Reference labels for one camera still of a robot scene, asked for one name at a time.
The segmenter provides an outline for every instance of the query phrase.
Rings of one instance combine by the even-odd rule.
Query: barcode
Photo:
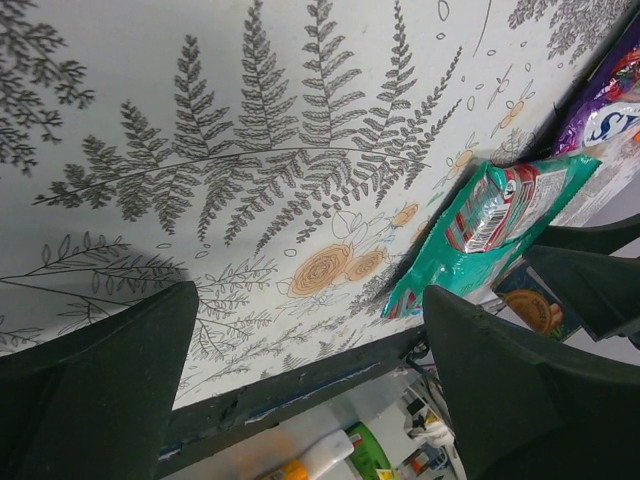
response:
[[[277,472],[273,472],[271,475],[267,477],[266,480],[282,480],[287,476],[282,470],[278,470]]]
[[[504,221],[507,213],[509,213],[509,204],[495,207],[489,220],[480,225],[466,243],[465,251],[467,253],[483,252],[495,231]]]

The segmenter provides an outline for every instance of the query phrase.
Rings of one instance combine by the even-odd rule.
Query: green snack package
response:
[[[569,203],[600,161],[586,155],[498,168],[483,163],[440,216],[383,316],[420,314],[439,285],[472,302]]]

